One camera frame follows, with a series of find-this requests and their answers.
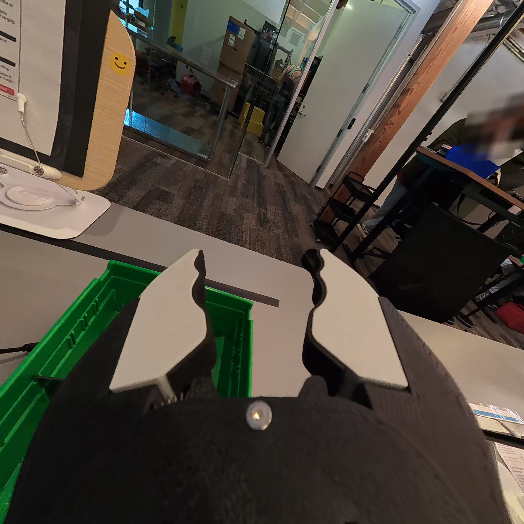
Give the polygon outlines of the red bag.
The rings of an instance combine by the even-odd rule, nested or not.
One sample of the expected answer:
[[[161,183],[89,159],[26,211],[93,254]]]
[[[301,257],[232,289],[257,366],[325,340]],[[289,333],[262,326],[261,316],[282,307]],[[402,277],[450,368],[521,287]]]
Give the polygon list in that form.
[[[523,305],[508,302],[494,311],[494,315],[499,318],[508,328],[523,334]]]

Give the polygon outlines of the blue striped paper leaflet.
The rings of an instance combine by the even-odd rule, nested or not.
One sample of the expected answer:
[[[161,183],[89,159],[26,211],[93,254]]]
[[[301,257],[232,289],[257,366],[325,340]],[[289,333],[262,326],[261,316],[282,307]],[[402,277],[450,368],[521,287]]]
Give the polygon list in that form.
[[[523,439],[523,417],[517,411],[491,404],[469,406],[482,430]]]

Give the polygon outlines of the black fabric bin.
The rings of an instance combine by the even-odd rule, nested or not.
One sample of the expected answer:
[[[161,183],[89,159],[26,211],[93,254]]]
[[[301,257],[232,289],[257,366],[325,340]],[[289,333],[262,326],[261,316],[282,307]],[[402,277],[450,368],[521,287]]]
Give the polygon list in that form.
[[[509,255],[507,245],[431,204],[369,279],[398,310],[445,323]]]

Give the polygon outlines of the white printed paper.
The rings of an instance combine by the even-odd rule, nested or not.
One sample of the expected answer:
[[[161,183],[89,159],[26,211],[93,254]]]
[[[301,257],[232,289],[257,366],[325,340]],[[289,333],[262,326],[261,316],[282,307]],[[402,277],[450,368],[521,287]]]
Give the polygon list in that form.
[[[523,450],[501,443],[493,447],[511,523],[523,523]]]

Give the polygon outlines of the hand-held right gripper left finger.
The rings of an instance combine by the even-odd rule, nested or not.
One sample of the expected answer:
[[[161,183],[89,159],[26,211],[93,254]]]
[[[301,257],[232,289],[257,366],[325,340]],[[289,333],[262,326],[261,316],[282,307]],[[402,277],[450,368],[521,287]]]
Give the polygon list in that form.
[[[109,389],[153,386],[167,403],[189,397],[193,382],[211,379],[218,359],[206,310],[206,262],[192,249],[142,292]]]

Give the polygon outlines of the white door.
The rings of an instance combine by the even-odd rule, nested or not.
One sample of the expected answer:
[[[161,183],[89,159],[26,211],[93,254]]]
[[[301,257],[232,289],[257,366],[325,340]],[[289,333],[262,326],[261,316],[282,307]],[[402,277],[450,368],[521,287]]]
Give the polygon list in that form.
[[[418,8],[409,1],[348,1],[334,14],[320,64],[278,162],[312,184]]]

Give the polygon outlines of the cardboard box with blue label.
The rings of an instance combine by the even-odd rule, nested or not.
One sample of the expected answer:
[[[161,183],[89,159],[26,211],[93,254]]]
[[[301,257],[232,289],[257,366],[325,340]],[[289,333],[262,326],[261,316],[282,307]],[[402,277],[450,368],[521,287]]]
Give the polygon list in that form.
[[[255,32],[246,24],[230,16],[227,22],[219,63],[226,68],[243,73]]]

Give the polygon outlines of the metal handrail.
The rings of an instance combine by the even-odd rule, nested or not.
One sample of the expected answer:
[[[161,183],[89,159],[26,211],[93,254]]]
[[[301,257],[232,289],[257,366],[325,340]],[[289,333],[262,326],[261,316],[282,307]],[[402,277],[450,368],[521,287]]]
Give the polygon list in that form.
[[[154,43],[143,31],[134,26],[126,27],[126,30],[134,43],[136,58],[137,80],[133,83],[130,109],[135,112],[139,108],[149,109],[154,101],[159,100],[159,96],[171,94],[174,103],[170,106],[169,114],[191,117],[197,114],[197,110],[202,112],[204,106],[209,106],[210,108],[205,112],[216,115],[213,130],[220,133],[228,112],[230,89],[236,88],[237,82],[191,62],[172,46]],[[200,82],[202,87],[200,96],[190,96],[181,91],[180,80],[186,73],[193,74]],[[221,107],[211,101],[211,90],[215,80],[226,85]]]

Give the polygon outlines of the wooden desk with black frame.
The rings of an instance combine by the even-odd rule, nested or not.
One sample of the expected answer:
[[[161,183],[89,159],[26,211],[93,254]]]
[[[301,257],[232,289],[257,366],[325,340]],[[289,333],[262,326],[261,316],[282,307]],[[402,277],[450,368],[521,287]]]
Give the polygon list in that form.
[[[416,155],[426,165],[430,172],[442,171],[453,174],[460,174],[463,182],[461,193],[484,205],[495,213],[509,216],[513,219],[523,212],[523,202],[502,191],[499,187],[491,184],[466,167],[460,166],[452,161],[439,156],[433,150],[425,146],[416,149]]]

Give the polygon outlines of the plain cardboard box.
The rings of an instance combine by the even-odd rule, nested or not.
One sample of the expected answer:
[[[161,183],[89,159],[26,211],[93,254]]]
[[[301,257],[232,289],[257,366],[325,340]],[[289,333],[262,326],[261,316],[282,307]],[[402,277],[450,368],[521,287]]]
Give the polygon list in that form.
[[[230,69],[229,67],[225,66],[221,62],[219,62],[218,66],[218,75],[221,75],[225,78],[228,78],[232,81],[237,82],[237,87],[234,89],[230,89],[230,98],[228,101],[228,111],[233,111],[237,96],[239,94],[239,86],[241,85],[243,81],[243,73],[238,73],[233,69]],[[226,92],[226,85],[223,82],[220,82],[218,80],[214,81],[212,90],[211,90],[211,101],[214,105],[221,107],[224,96]]]

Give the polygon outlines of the black metal pole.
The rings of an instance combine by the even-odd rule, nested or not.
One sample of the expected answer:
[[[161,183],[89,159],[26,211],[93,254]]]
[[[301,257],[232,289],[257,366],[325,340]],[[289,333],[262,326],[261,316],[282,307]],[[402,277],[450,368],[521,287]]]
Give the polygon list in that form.
[[[452,9],[446,12],[447,15],[445,19],[442,20],[442,24],[447,19],[451,11]],[[448,64],[440,73],[440,75],[437,77],[433,85],[428,89],[426,94],[423,96],[423,99],[417,105],[416,109],[411,113],[401,130],[397,133],[395,138],[390,142],[386,150],[379,157],[379,159],[370,169],[368,174],[366,174],[366,176],[364,177],[364,184],[368,184],[370,181],[379,181],[379,183],[375,185],[376,191],[374,201],[363,204],[363,206],[359,209],[358,213],[356,214],[355,218],[349,224],[346,225],[346,228],[343,230],[342,233],[338,234],[337,241],[331,246],[326,245],[327,249],[330,252],[336,252],[339,249],[339,247],[344,244],[344,240],[351,233],[352,229],[357,225],[358,221],[367,213],[367,211],[374,205],[375,201],[377,199],[380,199],[381,195],[392,184],[392,182],[396,178],[398,170],[400,170],[402,166],[411,158],[416,148],[420,146],[422,143],[424,143],[428,137],[435,137],[434,129],[438,127],[439,122],[444,118],[444,115],[449,111],[450,107],[455,103],[455,101],[461,96],[468,84],[472,81],[472,78],[474,78],[475,75],[477,75],[477,73],[481,70],[483,65],[489,60],[492,54],[495,53],[495,51],[501,45],[503,40],[512,31],[514,31],[518,24],[521,22],[523,18],[523,1],[511,1],[511,6],[507,8],[507,10],[504,13],[501,14],[487,16],[486,12],[481,17],[477,25],[473,28],[468,37],[465,39],[465,41],[462,43],[460,48],[452,56],[451,60],[448,62]],[[485,43],[482,49],[478,49],[476,54],[473,55],[473,58],[469,62],[467,62],[466,65],[462,67],[462,69],[456,69],[456,77],[454,79],[455,82],[447,86],[446,89],[448,96],[444,99],[443,102],[430,103],[428,105],[425,115],[422,116],[422,109],[425,108],[425,99],[429,97],[429,94],[432,94],[432,91],[434,90],[434,85],[440,82],[447,69],[450,69],[449,64],[453,63],[456,60],[456,57],[461,54],[461,49],[465,46],[464,43],[468,40],[468,38],[471,37],[471,34],[475,33],[475,29],[478,28],[480,29],[480,32],[487,32],[488,30],[490,30],[490,33],[492,34],[491,40],[488,43]],[[418,61],[413,66],[412,75],[417,68],[417,63]],[[403,91],[404,86],[409,81],[409,79],[407,81],[404,80],[403,84],[399,86],[399,88],[397,89],[397,98]],[[388,106],[388,111],[391,108],[391,106],[395,103],[396,99]],[[383,120],[384,116],[387,114],[388,111],[383,111],[381,113],[381,118],[377,122],[375,122],[375,126],[373,127],[374,131],[376,131],[379,123]],[[335,192],[340,182],[342,181],[342,178],[344,177],[344,169],[351,163],[355,155],[353,155],[350,159],[347,159],[346,157],[343,158],[340,169],[337,171],[335,175],[335,187],[331,197],[340,197],[345,193],[344,189],[341,190],[339,194],[336,194]]]

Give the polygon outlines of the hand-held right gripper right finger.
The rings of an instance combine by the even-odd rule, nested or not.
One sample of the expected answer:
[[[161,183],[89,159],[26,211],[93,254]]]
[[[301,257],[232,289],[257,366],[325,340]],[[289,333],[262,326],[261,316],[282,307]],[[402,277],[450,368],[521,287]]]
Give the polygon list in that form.
[[[309,249],[313,280],[302,361],[333,397],[367,397],[366,384],[408,390],[394,338],[372,285],[327,249]]]

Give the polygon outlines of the wooden backing board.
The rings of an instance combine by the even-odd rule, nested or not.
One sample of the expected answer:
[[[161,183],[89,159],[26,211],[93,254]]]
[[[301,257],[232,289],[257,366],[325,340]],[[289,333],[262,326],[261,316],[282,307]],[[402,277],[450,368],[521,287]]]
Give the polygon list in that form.
[[[133,61],[133,72],[128,76],[116,75],[110,68],[109,57],[119,52]],[[113,177],[133,86],[135,62],[135,48],[129,33],[119,17],[110,11],[84,174],[77,177],[63,171],[58,183],[67,189],[93,191],[107,185]]]

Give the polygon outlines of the white printed instruction sheet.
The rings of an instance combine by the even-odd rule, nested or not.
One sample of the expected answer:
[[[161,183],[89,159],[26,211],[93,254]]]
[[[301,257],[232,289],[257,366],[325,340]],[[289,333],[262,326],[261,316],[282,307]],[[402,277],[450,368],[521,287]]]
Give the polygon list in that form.
[[[58,122],[65,1],[1,1],[1,138],[50,155]]]

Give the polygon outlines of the white document stand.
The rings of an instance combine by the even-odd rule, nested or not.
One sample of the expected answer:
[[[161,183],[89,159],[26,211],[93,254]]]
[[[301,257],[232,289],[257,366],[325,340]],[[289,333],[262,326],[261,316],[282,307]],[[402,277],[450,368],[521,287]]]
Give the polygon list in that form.
[[[1,149],[1,225],[51,239],[73,239],[110,207],[68,187],[66,173]]]

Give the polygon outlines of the yellow step stool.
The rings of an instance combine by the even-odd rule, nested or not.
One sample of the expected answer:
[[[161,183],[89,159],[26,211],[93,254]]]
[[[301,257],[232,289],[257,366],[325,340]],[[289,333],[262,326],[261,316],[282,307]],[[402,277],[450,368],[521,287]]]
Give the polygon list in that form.
[[[238,120],[239,127],[244,128],[246,118],[248,116],[248,113],[250,111],[250,103],[245,102],[243,109],[240,113],[240,117]],[[252,114],[249,120],[249,123],[247,125],[247,131],[257,137],[261,137],[264,129],[263,120],[265,118],[265,111],[261,108],[254,107],[252,110]]]

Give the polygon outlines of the wooden pillar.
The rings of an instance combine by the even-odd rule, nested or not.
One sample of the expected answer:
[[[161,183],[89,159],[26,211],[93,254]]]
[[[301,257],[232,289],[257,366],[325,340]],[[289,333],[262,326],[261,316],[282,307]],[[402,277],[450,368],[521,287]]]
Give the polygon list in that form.
[[[358,151],[343,174],[363,177],[401,130],[455,52],[488,10],[492,1],[458,1],[417,63],[417,68],[375,133]]]

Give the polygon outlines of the black utility cart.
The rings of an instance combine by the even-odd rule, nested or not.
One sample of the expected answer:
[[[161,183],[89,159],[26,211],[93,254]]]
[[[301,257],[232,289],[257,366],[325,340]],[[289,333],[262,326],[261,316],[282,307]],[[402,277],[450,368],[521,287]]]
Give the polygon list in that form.
[[[339,194],[343,189],[345,193],[342,196],[328,198],[317,218],[310,223],[317,243],[333,245],[338,239],[335,229],[337,223],[349,224],[356,216],[357,210],[353,208],[353,204],[356,201],[361,204],[374,201],[376,190],[365,185],[364,177],[353,171],[344,175],[335,193]]]

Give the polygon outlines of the green plastic bin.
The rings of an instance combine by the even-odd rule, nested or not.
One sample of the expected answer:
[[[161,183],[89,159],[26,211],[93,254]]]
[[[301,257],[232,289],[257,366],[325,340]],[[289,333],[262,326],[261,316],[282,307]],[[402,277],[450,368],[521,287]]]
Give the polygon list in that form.
[[[64,379],[121,309],[156,278],[158,272],[119,261],[75,299],[7,381],[1,385],[1,494],[12,490],[30,440],[49,404],[35,377]],[[252,392],[253,302],[206,284],[218,357],[213,383],[222,397]]]

